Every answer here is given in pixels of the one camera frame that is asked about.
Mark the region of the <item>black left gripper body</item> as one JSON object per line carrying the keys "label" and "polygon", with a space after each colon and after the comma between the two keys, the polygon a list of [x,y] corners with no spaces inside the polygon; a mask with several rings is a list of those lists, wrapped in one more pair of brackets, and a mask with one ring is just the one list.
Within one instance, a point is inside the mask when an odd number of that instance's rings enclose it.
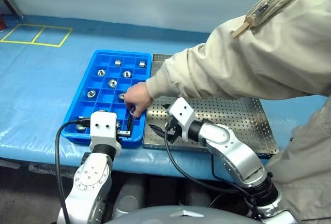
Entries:
{"label": "black left gripper body", "polygon": [[127,131],[127,126],[126,126],[126,129],[125,130],[120,130],[120,127],[121,127],[120,122],[117,121],[116,122],[116,132],[117,132],[117,135],[119,137],[131,137],[131,134],[132,133],[130,133],[129,131]]}

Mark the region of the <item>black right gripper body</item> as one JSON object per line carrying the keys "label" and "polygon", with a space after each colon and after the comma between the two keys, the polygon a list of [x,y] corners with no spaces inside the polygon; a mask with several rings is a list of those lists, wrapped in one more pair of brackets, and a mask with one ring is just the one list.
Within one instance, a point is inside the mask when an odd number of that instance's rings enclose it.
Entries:
{"label": "black right gripper body", "polygon": [[182,128],[176,119],[169,119],[165,124],[165,141],[174,143],[182,136]]}

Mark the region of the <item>person's bare hand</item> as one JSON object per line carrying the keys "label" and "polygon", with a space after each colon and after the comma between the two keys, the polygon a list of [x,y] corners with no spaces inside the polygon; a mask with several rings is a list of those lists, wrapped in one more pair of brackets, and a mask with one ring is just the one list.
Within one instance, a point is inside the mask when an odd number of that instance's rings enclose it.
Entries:
{"label": "person's bare hand", "polygon": [[153,103],[145,82],[140,82],[128,88],[124,94],[126,107],[134,118],[138,118]]}

